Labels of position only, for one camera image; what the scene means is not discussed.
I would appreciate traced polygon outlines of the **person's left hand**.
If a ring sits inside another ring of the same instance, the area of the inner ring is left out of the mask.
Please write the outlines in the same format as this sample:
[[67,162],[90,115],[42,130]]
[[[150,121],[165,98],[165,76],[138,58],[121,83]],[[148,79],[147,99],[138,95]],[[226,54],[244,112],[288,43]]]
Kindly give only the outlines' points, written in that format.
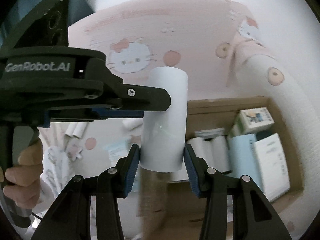
[[3,188],[3,193],[20,208],[33,209],[39,201],[42,161],[43,144],[37,139],[20,153],[17,166],[1,170],[1,182],[12,183]]

